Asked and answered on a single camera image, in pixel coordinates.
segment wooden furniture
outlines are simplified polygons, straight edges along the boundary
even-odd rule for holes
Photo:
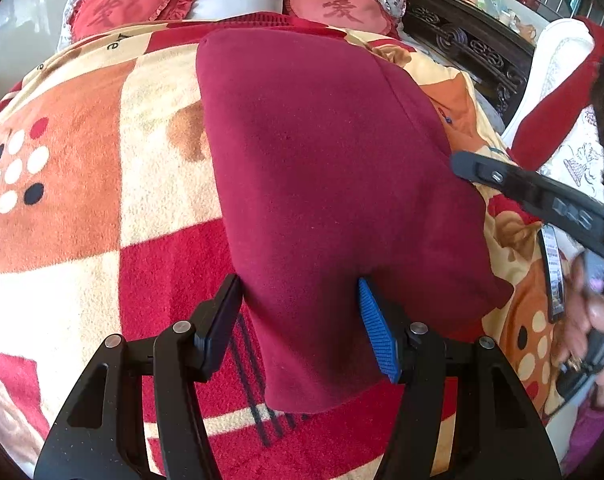
[[[406,0],[406,33],[469,73],[476,89],[511,121],[527,86],[535,47],[462,0]]]

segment red heart-shaped pillow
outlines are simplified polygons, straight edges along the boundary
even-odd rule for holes
[[[71,37],[78,41],[128,23],[181,19],[193,0],[79,0],[69,18]]]
[[[292,16],[339,28],[389,35],[395,23],[377,0],[285,0]]]

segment blanket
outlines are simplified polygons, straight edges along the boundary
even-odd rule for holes
[[[282,27],[366,49],[413,77],[453,150],[510,162],[469,76],[374,34],[278,16],[132,25],[35,67],[0,102],[0,442],[30,474],[103,339],[156,335],[233,271],[194,69],[199,41],[220,26]],[[558,399],[540,223],[494,190],[477,190],[492,273],[513,293],[458,337],[494,337],[537,409],[552,410]],[[275,412],[264,390],[244,306],[221,370],[197,385],[224,478],[373,477],[400,386],[382,381],[312,415]],[[434,472],[448,466],[455,394],[451,381]],[[150,466],[161,472],[151,380],[144,381],[144,422]]]

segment human hand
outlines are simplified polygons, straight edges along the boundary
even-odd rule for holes
[[[584,359],[587,352],[587,334],[594,328],[604,332],[604,296],[584,293],[584,264],[576,258],[571,275],[565,280],[565,318],[557,339],[554,362],[560,364],[570,355]],[[604,369],[596,378],[596,393],[593,403],[604,408]]]

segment chinese character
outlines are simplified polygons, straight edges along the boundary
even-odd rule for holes
[[[123,0],[106,0],[104,3],[99,4],[95,8],[95,16],[93,20],[88,24],[89,27],[93,25],[97,25],[98,23],[103,23],[104,26],[107,27],[117,27],[120,23],[114,24],[110,20],[110,16],[114,9],[117,7],[122,7],[124,5]]]
[[[355,16],[351,16],[349,9],[355,9],[355,5],[349,3],[348,0],[333,0],[332,2],[326,2],[322,7],[332,7],[333,12],[325,14],[325,18],[331,18],[336,16],[337,18],[348,18],[351,22],[363,23]]]

